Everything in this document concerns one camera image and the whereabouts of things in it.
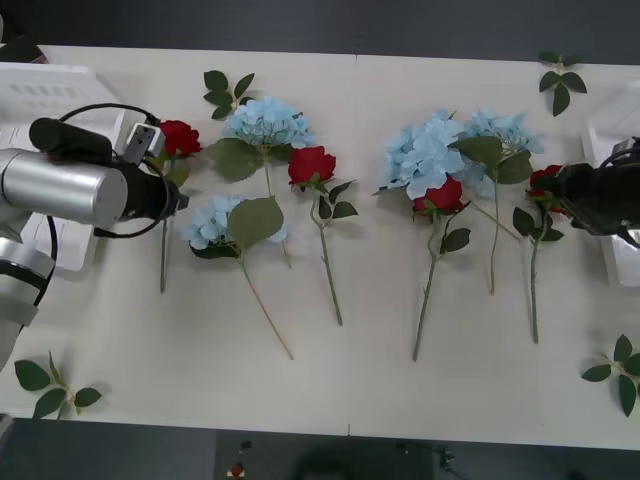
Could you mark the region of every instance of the rose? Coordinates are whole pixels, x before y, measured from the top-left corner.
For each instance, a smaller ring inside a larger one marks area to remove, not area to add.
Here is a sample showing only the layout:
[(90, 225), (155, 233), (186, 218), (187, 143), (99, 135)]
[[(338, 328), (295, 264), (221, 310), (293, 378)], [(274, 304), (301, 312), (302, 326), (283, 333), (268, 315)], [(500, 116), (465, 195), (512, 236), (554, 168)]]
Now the rose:
[(442, 187), (430, 188), (424, 197), (416, 198), (413, 201), (413, 211), (421, 212), (429, 210), (431, 205), (425, 202), (425, 200), (428, 200), (435, 205), (438, 210), (457, 212), (463, 207), (460, 197), (462, 197), (462, 184), (447, 175), (447, 181)]
[(547, 190), (534, 190), (536, 183), (545, 177), (555, 176), (562, 169), (562, 165), (549, 165), (544, 170), (538, 170), (531, 174), (529, 178), (529, 185), (531, 186), (531, 190), (527, 190), (527, 195), (529, 195), (534, 201), (541, 203), (545, 206), (546, 209), (554, 212), (554, 213), (564, 213), (567, 211), (563, 208), (560, 208), (560, 201), (553, 196), (553, 194)]
[(180, 120), (167, 120), (160, 124), (165, 136), (164, 148), (169, 155), (175, 155), (178, 150), (181, 157), (187, 157), (202, 150), (198, 137), (200, 133)]
[(324, 147), (307, 147), (294, 149), (289, 164), (289, 185), (297, 185), (311, 181), (314, 173), (320, 175), (324, 182), (333, 177), (336, 168), (336, 157), (324, 152)]

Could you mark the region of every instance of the hydrangea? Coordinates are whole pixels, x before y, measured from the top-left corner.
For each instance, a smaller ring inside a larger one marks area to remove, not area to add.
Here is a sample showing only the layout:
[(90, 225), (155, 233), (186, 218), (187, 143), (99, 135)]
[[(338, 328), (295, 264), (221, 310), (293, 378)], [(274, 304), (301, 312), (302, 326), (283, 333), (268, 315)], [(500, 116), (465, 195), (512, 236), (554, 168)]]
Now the hydrangea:
[(465, 124), (461, 138), (468, 137), (497, 137), (502, 140), (505, 156), (513, 155), (522, 150), (531, 153), (543, 153), (543, 135), (533, 135), (524, 126), (526, 113), (518, 115), (496, 115), (489, 108), (476, 111), (470, 122)]
[[(196, 250), (204, 250), (210, 243), (233, 242), (227, 231), (227, 218), (231, 211), (244, 200), (243, 197), (211, 197), (205, 208), (198, 208), (193, 221), (183, 231), (183, 238)], [(269, 237), (273, 242), (282, 242), (287, 236), (285, 226)]]
[(239, 138), (250, 145), (304, 148), (313, 143), (305, 116), (271, 97), (249, 100), (246, 105), (239, 106), (225, 121), (223, 135)]
[(433, 114), (419, 127), (407, 126), (387, 145), (383, 187), (407, 186), (407, 195), (423, 197), (429, 188), (440, 188), (447, 174), (462, 171), (465, 163), (449, 145), (464, 131), (459, 122), (449, 119), (446, 110)]

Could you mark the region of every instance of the green leaf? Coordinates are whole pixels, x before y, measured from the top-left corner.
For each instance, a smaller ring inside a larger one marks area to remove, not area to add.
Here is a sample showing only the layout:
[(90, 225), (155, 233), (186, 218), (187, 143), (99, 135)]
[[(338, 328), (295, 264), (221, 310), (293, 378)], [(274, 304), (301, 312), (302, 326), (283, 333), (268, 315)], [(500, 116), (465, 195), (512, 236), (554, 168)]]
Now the green leaf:
[(204, 99), (214, 105), (231, 105), (233, 103), (229, 92), (209, 92), (204, 96)]
[(442, 239), (440, 245), (440, 253), (455, 252), (466, 247), (469, 244), (469, 235), (471, 230), (468, 228), (457, 228), (450, 232)]
[(51, 370), (51, 375), (53, 375), (53, 381), (56, 382), (61, 387), (66, 387), (66, 384), (62, 381), (62, 377), (58, 373), (58, 369), (53, 363), (53, 357), (51, 356), (51, 350), (49, 350), (49, 370)]
[(502, 142), (496, 137), (473, 137), (458, 140), (449, 145), (474, 162), (489, 167), (489, 176), (498, 168), (502, 158)]
[(597, 367), (591, 367), (589, 370), (582, 374), (582, 378), (589, 382), (602, 382), (611, 375), (610, 365), (598, 365)]
[(498, 167), (498, 183), (503, 185), (514, 185), (524, 182), (531, 177), (533, 168), (529, 159), (531, 152), (523, 151), (511, 155), (500, 163)]
[(331, 218), (331, 213), (332, 212), (329, 203), (323, 196), (320, 196), (320, 203), (318, 204), (318, 215), (320, 215), (321, 219), (326, 220), (328, 218)]
[(582, 62), (584, 62), (584, 55), (567, 55), (562, 59), (562, 65), (565, 67), (572, 67)]
[(569, 87), (571, 90), (575, 90), (580, 93), (587, 93), (587, 86), (584, 84), (584, 81), (574, 72), (567, 72), (561, 77), (562, 83)]
[(76, 393), (76, 400), (73, 404), (78, 408), (85, 408), (93, 405), (102, 398), (102, 394), (95, 388), (83, 388)]
[(205, 72), (204, 84), (209, 90), (214, 90), (216, 92), (223, 92), (229, 88), (229, 80), (227, 80), (227, 76), (218, 70)]
[(613, 360), (616, 362), (626, 362), (629, 360), (632, 351), (633, 346), (631, 345), (631, 341), (629, 341), (625, 335), (620, 335), (620, 338), (618, 338), (616, 342), (616, 349), (613, 352)]
[(269, 160), (289, 163), (292, 153), (293, 147), (291, 145), (276, 145), (269, 149)]
[(36, 403), (36, 409), (33, 411), (33, 418), (35, 420), (39, 420), (58, 410), (62, 405), (62, 402), (64, 402), (65, 395), (66, 393), (62, 388), (49, 390), (41, 396), (38, 403)]
[(242, 251), (282, 228), (284, 215), (275, 197), (243, 200), (229, 214), (229, 233)]
[(513, 209), (513, 226), (523, 237), (528, 237), (535, 228), (533, 217), (521, 208)]
[(240, 79), (240, 81), (236, 84), (236, 88), (233, 89), (233, 94), (236, 98), (240, 98), (244, 92), (247, 91), (251, 82), (253, 82), (253, 77), (255, 77), (255, 73), (250, 73), (246, 77)]
[(358, 212), (349, 202), (338, 202), (333, 209), (333, 218), (345, 218), (357, 214)]
[(20, 386), (28, 392), (42, 390), (51, 383), (47, 372), (31, 360), (18, 360), (14, 366)]
[(222, 138), (206, 152), (218, 173), (230, 182), (249, 178), (263, 164), (260, 152), (238, 138)]
[(342, 192), (344, 192), (347, 188), (349, 188), (349, 186), (355, 182), (355, 180), (351, 180), (350, 182), (346, 182), (343, 183), (342, 185), (338, 185), (336, 187), (333, 187), (331, 189), (331, 192), (329, 193), (329, 201), (334, 204), (336, 203), (336, 201), (338, 200), (338, 195), (340, 195)]
[(182, 185), (184, 185), (184, 182), (187, 181), (190, 173), (191, 170), (189, 169), (189, 167), (174, 168), (169, 172), (167, 178), (175, 183), (176, 187), (180, 188)]
[(567, 87), (563, 84), (559, 84), (553, 94), (553, 116), (557, 117), (564, 112), (569, 106), (570, 101), (571, 96), (569, 95), (569, 90), (567, 90)]
[(549, 90), (556, 83), (560, 81), (560, 75), (556, 72), (547, 72), (540, 79), (540, 91), (544, 92), (545, 90)]
[(238, 258), (238, 252), (228, 243), (216, 243), (209, 245), (204, 250), (196, 250), (191, 247), (193, 254), (203, 260), (214, 260), (216, 258)]
[(620, 375), (619, 384), (620, 404), (622, 405), (622, 411), (628, 417), (633, 411), (633, 407), (636, 404), (636, 386), (633, 381), (626, 375)]
[(624, 362), (624, 369), (631, 375), (640, 377), (640, 353), (632, 355), (629, 360)]
[(560, 62), (560, 55), (558, 55), (556, 52), (550, 52), (550, 51), (542, 51), (542, 52), (538, 52), (538, 58), (543, 61), (543, 62), (547, 62), (547, 63), (558, 63)]

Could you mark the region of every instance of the white container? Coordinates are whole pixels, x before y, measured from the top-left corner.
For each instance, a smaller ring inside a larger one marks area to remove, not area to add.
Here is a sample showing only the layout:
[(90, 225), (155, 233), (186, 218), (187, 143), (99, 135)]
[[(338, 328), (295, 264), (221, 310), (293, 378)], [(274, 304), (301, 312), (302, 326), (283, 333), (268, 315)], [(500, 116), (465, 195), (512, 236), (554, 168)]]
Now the white container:
[[(109, 89), (87, 67), (0, 63), (0, 149), (16, 147), (34, 150), (29, 126), (40, 117), (57, 118), (93, 103), (119, 103)], [(69, 123), (100, 133), (121, 151), (126, 133), (126, 112), (102, 109), (83, 113)], [(58, 263), (56, 273), (74, 279), (93, 261), (97, 238), (93, 227), (56, 219)], [(50, 253), (51, 239), (46, 219), (32, 215), (22, 231), (25, 244)]]
[[(585, 123), (584, 153), (594, 167), (613, 153), (614, 147), (632, 136), (640, 136), (640, 82), (634, 82), (596, 110)], [(631, 231), (640, 242), (640, 231)], [(640, 286), (640, 250), (617, 236), (602, 239), (611, 285)]]

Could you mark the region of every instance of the leaf sprig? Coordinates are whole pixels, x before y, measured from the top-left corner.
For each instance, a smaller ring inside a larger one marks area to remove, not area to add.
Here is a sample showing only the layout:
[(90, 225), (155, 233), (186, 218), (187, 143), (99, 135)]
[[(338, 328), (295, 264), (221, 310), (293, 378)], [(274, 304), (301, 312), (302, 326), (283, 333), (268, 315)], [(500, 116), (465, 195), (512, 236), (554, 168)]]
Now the leaf sprig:
[(553, 93), (553, 116), (557, 117), (564, 112), (571, 102), (571, 94), (569, 90), (578, 93), (587, 93), (587, 86), (582, 77), (575, 72), (567, 72), (568, 67), (573, 67), (584, 61), (584, 55), (562, 55), (542, 51), (538, 52), (538, 58), (541, 62), (551, 63), (555, 70), (545, 73), (540, 79), (540, 92), (555, 87)]
[(589, 382), (602, 382), (614, 370), (619, 373), (618, 394), (622, 411), (627, 417), (633, 411), (636, 396), (640, 395), (640, 353), (632, 354), (631, 341), (625, 335), (620, 335), (613, 352), (613, 361), (603, 353), (602, 357), (607, 363), (591, 367), (582, 375)]
[[(37, 363), (31, 360), (18, 360), (14, 366), (18, 382), (20, 382), (20, 386), (26, 391), (37, 392), (51, 385), (49, 374)], [(82, 408), (89, 407), (102, 398), (100, 392), (95, 388), (87, 387), (78, 390), (78, 392), (74, 392), (60, 376), (58, 369), (53, 363), (51, 352), (49, 352), (49, 370), (51, 370), (53, 381), (58, 387), (48, 390), (40, 397), (36, 403), (32, 418), (38, 420), (57, 410), (59, 420), (65, 406), (69, 403), (75, 406), (76, 413), (80, 415)]]
[(218, 107), (213, 111), (211, 118), (222, 120), (238, 108), (238, 105), (246, 105), (249, 100), (253, 100), (252, 97), (243, 97), (243, 95), (253, 82), (254, 77), (255, 73), (242, 77), (232, 93), (229, 91), (229, 80), (224, 73), (219, 70), (205, 72), (204, 84), (210, 92), (204, 96), (204, 99)]

